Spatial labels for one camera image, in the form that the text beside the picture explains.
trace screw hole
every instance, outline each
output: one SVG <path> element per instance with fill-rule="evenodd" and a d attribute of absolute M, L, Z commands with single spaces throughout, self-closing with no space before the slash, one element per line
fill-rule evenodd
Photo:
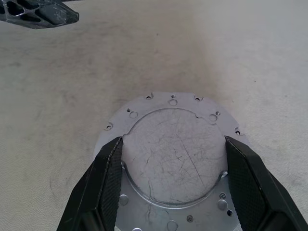
<path fill-rule="evenodd" d="M 138 116 L 138 113 L 137 112 L 131 112 L 130 114 L 129 114 L 129 117 L 130 118 L 137 118 L 137 116 Z"/>
<path fill-rule="evenodd" d="M 228 211 L 227 211 L 227 215 L 228 215 L 229 217 L 231 217 L 232 214 L 233 214 L 232 210 L 228 210 Z"/>
<path fill-rule="evenodd" d="M 214 114 L 211 114 L 209 118 L 210 118 L 210 120 L 213 121 L 213 122 L 217 121 L 217 116 L 214 115 Z"/>
<path fill-rule="evenodd" d="M 178 104 L 178 101 L 177 101 L 177 100 L 170 100 L 170 101 L 169 101 L 169 104 L 170 104 L 171 106 L 175 106 L 175 105 Z"/>
<path fill-rule="evenodd" d="M 223 192 L 219 195 L 220 199 L 226 199 L 226 194 L 224 194 Z"/>
<path fill-rule="evenodd" d="M 186 220 L 187 220 L 189 223 L 192 223 L 192 222 L 193 222 L 193 217 L 192 217 L 192 215 L 187 216 Z"/>

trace stain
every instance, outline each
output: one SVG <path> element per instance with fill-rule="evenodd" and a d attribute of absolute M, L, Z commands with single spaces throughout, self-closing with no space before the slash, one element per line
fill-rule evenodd
<path fill-rule="evenodd" d="M 13 63 L 10 63 L 8 66 L 20 67 L 21 63 L 20 62 L 13 62 Z"/>
<path fill-rule="evenodd" d="M 62 95 L 62 98 L 63 98 L 63 100 L 66 104 L 68 104 L 72 107 L 75 107 L 76 102 L 77 102 L 75 95 L 73 95 L 73 94 L 71 94 L 71 93 L 69 93 L 68 91 L 65 91 L 65 90 L 61 91 L 61 95 Z"/>
<path fill-rule="evenodd" d="M 39 111 L 38 111 L 38 113 L 37 113 L 37 115 L 35 116 L 35 118 L 34 118 L 34 121 L 37 121 L 39 118 L 40 118 L 40 116 L 41 116 L 41 114 L 42 114 L 42 109 L 40 109 Z"/>

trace mounting hole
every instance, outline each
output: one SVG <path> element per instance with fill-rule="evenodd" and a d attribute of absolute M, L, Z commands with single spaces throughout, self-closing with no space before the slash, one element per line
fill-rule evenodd
<path fill-rule="evenodd" d="M 130 114 L 129 114 L 129 117 L 130 118 L 136 118 L 138 116 L 138 113 L 137 112 L 131 112 Z"/>
<path fill-rule="evenodd" d="M 215 122 L 215 121 L 217 120 L 217 116 L 214 115 L 214 114 L 211 114 L 209 118 L 210 118 L 210 120 L 213 121 L 213 122 Z"/>
<path fill-rule="evenodd" d="M 171 106 L 175 106 L 175 105 L 178 104 L 178 101 L 176 101 L 176 100 L 170 100 L 170 101 L 169 101 L 169 104 L 170 104 Z"/>
<path fill-rule="evenodd" d="M 192 215 L 187 216 L 186 220 L 187 220 L 188 223 L 192 223 L 193 222 Z"/>
<path fill-rule="evenodd" d="M 119 204 L 122 206 L 128 204 L 128 197 L 125 194 L 120 195 Z"/>
<path fill-rule="evenodd" d="M 24 20 L 24 21 L 28 21 L 28 22 L 34 22 L 34 23 L 39 23 L 40 19 L 37 17 L 33 17 L 27 13 L 23 14 L 20 16 L 20 19 Z"/>
<path fill-rule="evenodd" d="M 19 5 L 17 5 L 16 3 L 12 1 L 8 1 L 6 5 L 8 7 L 10 15 L 17 16 L 25 12 L 22 7 L 20 7 Z"/>
<path fill-rule="evenodd" d="M 227 211 L 227 215 L 228 215 L 229 217 L 231 217 L 231 216 L 233 215 L 232 210 L 228 210 L 228 211 Z"/>

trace scratch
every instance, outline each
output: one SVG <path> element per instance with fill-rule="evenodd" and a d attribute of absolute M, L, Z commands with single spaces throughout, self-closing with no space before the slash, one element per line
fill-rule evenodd
<path fill-rule="evenodd" d="M 190 174 L 186 169 L 184 169 L 184 171 L 185 171 L 190 177 L 192 177 L 191 174 Z"/>
<path fill-rule="evenodd" d="M 166 123 L 166 122 L 168 122 L 168 121 L 170 121 L 170 120 L 173 120 L 173 119 L 174 119 L 174 118 L 164 120 L 163 122 L 160 122 L 160 123 L 159 123 L 159 124 L 157 124 L 156 126 L 161 125 L 162 123 Z"/>
<path fill-rule="evenodd" d="M 180 157 L 178 157 L 178 156 L 177 156 L 177 151 L 175 150 L 175 148 L 173 148 L 173 149 L 174 149 L 175 157 L 176 157 L 178 160 L 180 160 L 180 158 L 182 157 L 182 155 L 181 155 Z"/>
<path fill-rule="evenodd" d="M 187 151 L 187 149 L 186 149 L 186 147 L 185 147 L 185 145 L 184 145 L 184 143 L 183 143 L 183 141 L 182 141 L 181 138 L 180 138 L 180 140 L 181 140 L 181 142 L 182 142 L 182 144 L 183 144 L 183 147 L 184 147 L 184 149 L 185 149 L 185 151 L 186 151 L 188 157 L 190 158 L 190 160 L 191 160 L 191 162 L 192 162 L 192 165 L 194 166 L 194 169 L 196 169 L 196 172 L 197 172 L 197 174 L 198 174 L 198 176 L 199 176 L 199 178 L 200 178 L 200 180 L 201 180 L 201 183 L 202 183 L 203 186 L 205 187 L 205 185 L 204 185 L 204 183 L 203 183 L 203 181 L 202 181 L 202 179 L 201 179 L 201 176 L 200 176 L 200 174 L 199 174 L 199 172 L 198 172 L 198 170 L 197 170 L 197 168 L 196 168 L 196 165 L 194 165 L 194 162 L 192 161 L 192 158 L 191 158 L 191 156 L 189 155 L 189 153 L 188 153 L 188 151 Z"/>
<path fill-rule="evenodd" d="M 176 200 L 176 201 L 181 202 L 181 203 L 184 203 L 183 201 L 179 201 L 179 200 Z"/>
<path fill-rule="evenodd" d="M 64 223 L 68 223 L 69 221 L 71 221 L 73 218 L 70 218 L 68 220 L 66 220 Z"/>
<path fill-rule="evenodd" d="M 51 192 L 52 192 L 53 197 L 54 197 L 54 198 L 57 198 L 56 195 L 55 195 L 55 193 L 54 193 L 54 191 L 53 191 L 53 189 L 52 189 L 52 186 L 51 186 L 51 177 L 49 177 L 49 187 L 50 187 L 50 190 L 51 190 Z"/>
<path fill-rule="evenodd" d="M 148 158 L 148 160 L 146 161 L 146 164 L 145 165 L 147 165 L 148 163 L 149 163 L 149 159 L 151 158 L 151 156 L 149 156 L 149 158 Z"/>
<path fill-rule="evenodd" d="M 151 189 L 150 181 L 149 180 L 148 180 L 148 184 L 149 184 L 149 189 L 150 189 L 150 198 L 152 199 L 152 189 Z"/>
<path fill-rule="evenodd" d="M 182 166 L 181 166 L 181 168 L 179 169 L 179 171 L 181 171 L 181 169 L 183 168 L 184 163 L 185 163 L 185 160 L 183 161 Z"/>
<path fill-rule="evenodd" d="M 179 135 L 177 134 L 177 129 L 178 129 L 179 120 L 180 120 L 180 117 L 178 117 L 177 125 L 176 125 L 176 127 L 175 127 L 175 134 L 177 135 L 177 137 L 179 137 Z"/>
<path fill-rule="evenodd" d="M 147 213 L 148 213 L 148 221 L 150 221 L 151 204 L 149 204 L 149 206 L 148 206 L 148 211 L 147 211 Z"/>
<path fill-rule="evenodd" d="M 163 166 L 163 164 L 164 164 L 164 162 L 163 162 L 163 156 L 161 156 L 161 157 L 162 157 L 162 162 L 161 162 L 160 166 L 162 167 L 162 171 L 165 172 L 164 166 Z"/>

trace hole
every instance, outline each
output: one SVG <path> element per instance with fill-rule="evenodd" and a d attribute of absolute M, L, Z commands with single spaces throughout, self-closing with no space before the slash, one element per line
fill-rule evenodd
<path fill-rule="evenodd" d="M 22 7 L 18 6 L 16 3 L 12 1 L 8 1 L 6 5 L 8 6 L 10 15 L 16 16 L 25 12 Z"/>
<path fill-rule="evenodd" d="M 4 10 L 4 6 L 3 6 L 2 1 L 0 1 L 0 14 L 5 14 L 5 10 Z"/>
<path fill-rule="evenodd" d="M 176 100 L 170 100 L 170 101 L 169 101 L 169 104 L 170 104 L 171 106 L 175 106 L 175 105 L 178 104 L 178 101 L 176 101 Z"/>
<path fill-rule="evenodd" d="M 28 2 L 26 0 L 17 0 L 17 3 L 23 7 L 25 7 L 28 10 L 34 10 L 39 7 L 38 4 L 35 4 L 34 2 Z"/>
<path fill-rule="evenodd" d="M 125 194 L 120 195 L 119 204 L 122 206 L 128 204 L 128 197 Z"/>
<path fill-rule="evenodd" d="M 29 14 L 27 14 L 27 13 L 21 15 L 21 16 L 20 16 L 20 19 L 22 19 L 22 20 L 24 20 L 24 21 L 29 21 L 29 22 L 37 22 L 37 23 L 40 22 L 40 19 L 39 19 L 39 18 L 33 17 L 33 16 L 31 16 L 31 15 L 29 15 Z"/>
<path fill-rule="evenodd" d="M 232 210 L 228 210 L 228 211 L 227 211 L 227 214 L 228 214 L 229 217 L 231 217 L 232 214 L 233 214 Z"/>
<path fill-rule="evenodd" d="M 217 120 L 217 116 L 214 115 L 214 114 L 211 114 L 211 115 L 210 115 L 210 120 L 213 121 L 213 122 L 215 122 L 215 121 Z"/>
<path fill-rule="evenodd" d="M 138 113 L 137 112 L 131 112 L 130 114 L 129 114 L 129 117 L 130 118 L 137 118 L 137 116 L 138 116 Z"/>
<path fill-rule="evenodd" d="M 192 215 L 187 216 L 186 220 L 187 220 L 189 223 L 192 223 L 192 222 L 193 222 L 193 217 L 192 217 Z"/>

